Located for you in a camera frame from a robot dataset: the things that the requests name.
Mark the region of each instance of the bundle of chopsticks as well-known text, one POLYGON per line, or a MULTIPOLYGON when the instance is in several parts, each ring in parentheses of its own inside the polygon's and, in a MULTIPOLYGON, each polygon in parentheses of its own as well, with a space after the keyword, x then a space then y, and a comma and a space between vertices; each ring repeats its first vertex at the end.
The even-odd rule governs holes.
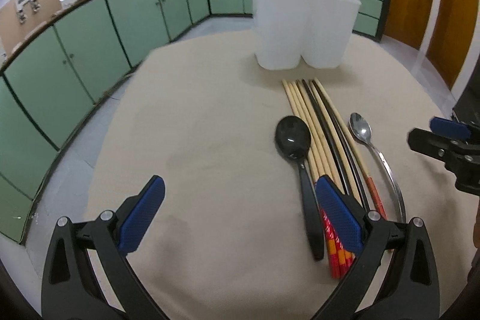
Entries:
MULTIPOLYGON (((358 173, 358 165, 375 209, 386 219, 382 202, 355 141, 320 81, 283 80, 282 84, 293 114, 301 118, 310 129, 311 148, 307 159, 313 183, 315 184, 320 176, 328 175, 344 194, 354 197, 369 211, 370 206, 358 173)), ((344 250, 326 214, 322 210, 319 212, 322 216, 332 277, 342 278, 351 266, 353 256, 344 250)))

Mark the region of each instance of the white container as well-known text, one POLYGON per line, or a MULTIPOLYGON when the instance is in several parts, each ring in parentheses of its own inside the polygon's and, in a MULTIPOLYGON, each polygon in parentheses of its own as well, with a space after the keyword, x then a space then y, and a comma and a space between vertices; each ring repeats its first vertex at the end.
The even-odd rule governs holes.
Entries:
POLYGON ((310 1, 302 57, 314 68, 338 67, 362 3, 359 0, 310 1))
POLYGON ((300 62, 310 12, 308 0, 253 0, 255 55, 268 70, 295 68, 300 62))

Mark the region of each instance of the screw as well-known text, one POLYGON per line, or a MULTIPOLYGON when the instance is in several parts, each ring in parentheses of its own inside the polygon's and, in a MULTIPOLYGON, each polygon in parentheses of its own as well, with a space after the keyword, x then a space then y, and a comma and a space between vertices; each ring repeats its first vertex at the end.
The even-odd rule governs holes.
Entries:
POLYGON ((103 211, 102 214, 100 214, 100 219, 102 221, 108 221, 113 217, 113 212, 112 211, 103 211))
POLYGON ((372 221, 378 221, 380 220, 380 213, 377 211, 369 211, 368 212, 368 218, 371 219, 372 221))
POLYGON ((420 217, 415 217, 413 219, 413 225, 415 225, 418 228, 422 228, 423 227, 423 220, 420 217))
POLYGON ((66 218, 66 217, 60 217, 57 220, 57 225, 58 226, 65 226, 65 225, 67 225, 67 223, 68 223, 68 218, 66 218))

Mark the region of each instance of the silver spoon handle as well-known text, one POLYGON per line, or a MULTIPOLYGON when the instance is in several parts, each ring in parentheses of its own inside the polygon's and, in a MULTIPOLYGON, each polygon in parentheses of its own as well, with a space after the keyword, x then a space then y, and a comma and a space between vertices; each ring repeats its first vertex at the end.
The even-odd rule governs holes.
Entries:
POLYGON ((393 190, 395 192, 395 195, 397 196, 398 206, 400 208, 400 222, 406 223, 407 214, 405 213, 405 203, 403 201, 402 191, 400 190, 400 186, 398 185, 397 181, 393 178, 392 169, 388 165, 383 154, 373 144, 370 144, 370 147, 378 155, 378 157, 383 163, 383 166, 385 167, 385 171, 387 171, 388 177, 390 178, 390 182, 392 182, 393 190))

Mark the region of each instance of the table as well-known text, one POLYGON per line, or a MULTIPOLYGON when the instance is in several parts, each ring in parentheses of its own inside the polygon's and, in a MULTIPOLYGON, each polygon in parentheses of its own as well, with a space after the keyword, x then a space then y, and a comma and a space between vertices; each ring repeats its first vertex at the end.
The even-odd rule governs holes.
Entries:
MULTIPOLYGON (((280 81, 318 77, 344 119, 355 111, 370 123, 402 188, 407 219, 424 219, 445 310, 465 285, 475 253, 477 202, 454 188, 441 162, 408 148, 410 129, 427 129, 439 109, 366 38, 352 35, 344 63, 324 70, 303 62, 294 70, 264 70, 255 45, 254 34, 241 31, 150 53, 105 137, 85 218, 115 210, 160 175, 165 201, 128 260, 172 319, 309 319, 337 283, 327 259, 313 261, 296 168, 278 155, 273 135, 279 119, 291 115, 280 81)), ((379 163, 361 150, 394 218, 379 163)), ((375 297, 389 256, 362 306, 375 297)), ((106 285, 104 276, 100 281, 106 285)))

